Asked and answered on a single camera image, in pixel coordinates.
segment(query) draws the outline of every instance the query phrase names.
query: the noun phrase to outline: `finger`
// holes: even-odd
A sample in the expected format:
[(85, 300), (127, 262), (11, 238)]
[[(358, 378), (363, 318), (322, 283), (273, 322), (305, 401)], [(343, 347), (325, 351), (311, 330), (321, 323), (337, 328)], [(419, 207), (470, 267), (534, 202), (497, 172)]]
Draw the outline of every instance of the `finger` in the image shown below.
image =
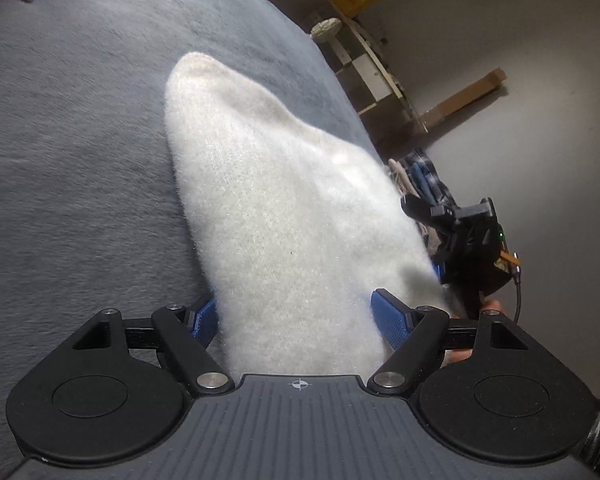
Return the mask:
[(471, 350), (452, 350), (451, 352), (449, 352), (449, 358), (447, 363), (448, 364), (453, 364), (453, 363), (458, 363), (460, 361), (464, 361), (465, 359), (467, 359), (468, 357), (471, 357)]
[(481, 306), (480, 312), (483, 312), (484, 310), (497, 310), (498, 312), (505, 314), (504, 308), (502, 307), (502, 304), (498, 300), (486, 301), (484, 303), (484, 305)]

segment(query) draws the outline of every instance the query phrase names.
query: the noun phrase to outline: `crosshair marking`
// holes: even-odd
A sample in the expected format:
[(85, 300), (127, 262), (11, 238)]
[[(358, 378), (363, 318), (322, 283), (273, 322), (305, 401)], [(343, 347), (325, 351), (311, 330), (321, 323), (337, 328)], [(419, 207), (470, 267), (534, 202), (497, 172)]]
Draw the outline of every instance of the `crosshair marking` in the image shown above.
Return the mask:
[(311, 386), (311, 384), (304, 379), (296, 379), (289, 384), (291, 384), (291, 386), (293, 386), (296, 390), (304, 390), (307, 386)]

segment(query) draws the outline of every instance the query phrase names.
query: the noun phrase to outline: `blue gripper pad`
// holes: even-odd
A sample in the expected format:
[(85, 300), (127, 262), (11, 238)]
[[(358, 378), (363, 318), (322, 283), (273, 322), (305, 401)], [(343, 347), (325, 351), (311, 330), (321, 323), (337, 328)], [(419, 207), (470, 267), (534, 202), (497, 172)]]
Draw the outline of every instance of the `blue gripper pad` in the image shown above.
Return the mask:
[(413, 331), (408, 307), (384, 289), (371, 294), (371, 312), (382, 336), (394, 350), (406, 341)]
[(191, 335), (206, 348), (217, 332), (218, 313), (216, 312), (216, 300), (210, 300), (196, 312), (196, 319), (193, 322)]

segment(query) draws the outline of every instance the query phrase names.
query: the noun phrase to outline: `gray blanket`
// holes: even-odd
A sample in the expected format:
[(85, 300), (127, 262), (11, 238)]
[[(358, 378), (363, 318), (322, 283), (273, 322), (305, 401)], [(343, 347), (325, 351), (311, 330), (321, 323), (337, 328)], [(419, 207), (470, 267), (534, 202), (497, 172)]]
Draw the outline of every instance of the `gray blanket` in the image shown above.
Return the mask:
[(163, 93), (197, 50), (373, 152), (320, 52), (265, 0), (0, 0), (0, 476), (12, 386), (97, 310), (206, 285), (174, 186)]

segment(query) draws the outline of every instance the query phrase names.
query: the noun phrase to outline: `plaid shirt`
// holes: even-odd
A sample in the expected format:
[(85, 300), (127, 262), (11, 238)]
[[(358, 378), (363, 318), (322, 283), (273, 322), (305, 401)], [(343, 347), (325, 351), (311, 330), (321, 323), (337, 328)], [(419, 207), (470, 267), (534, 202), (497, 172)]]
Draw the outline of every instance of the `plaid shirt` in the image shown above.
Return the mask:
[[(427, 195), (432, 195), (433, 199), (436, 201), (436, 204), (446, 205), (449, 208), (455, 209), (458, 208), (458, 204), (454, 200), (453, 196), (449, 192), (449, 189), (445, 184), (440, 180), (438, 176), (438, 172), (436, 172), (436, 167), (433, 165), (431, 159), (427, 156), (421, 148), (415, 148), (411, 150), (400, 162), (405, 168), (411, 168), (413, 166), (417, 166), (419, 170), (422, 172), (426, 184), (429, 189), (423, 189), (422, 197), (425, 198)], [(413, 185), (416, 188), (420, 188), (420, 182), (413, 182)]]

